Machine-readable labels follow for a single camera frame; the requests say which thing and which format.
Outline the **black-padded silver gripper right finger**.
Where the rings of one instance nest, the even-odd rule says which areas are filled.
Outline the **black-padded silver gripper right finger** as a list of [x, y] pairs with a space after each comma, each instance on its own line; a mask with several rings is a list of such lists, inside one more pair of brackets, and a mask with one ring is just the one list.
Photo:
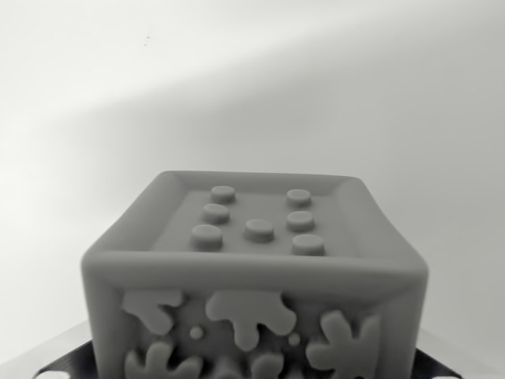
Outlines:
[[423, 378], [476, 378], [480, 363], [425, 329], [417, 338], [416, 373]]

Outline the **black-padded silver gripper left finger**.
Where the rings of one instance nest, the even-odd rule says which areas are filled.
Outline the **black-padded silver gripper left finger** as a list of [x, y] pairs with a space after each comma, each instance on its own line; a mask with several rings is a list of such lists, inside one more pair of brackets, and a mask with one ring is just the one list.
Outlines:
[[74, 371], [79, 359], [90, 355], [89, 320], [38, 343], [1, 364], [1, 378], [34, 378], [45, 370]]

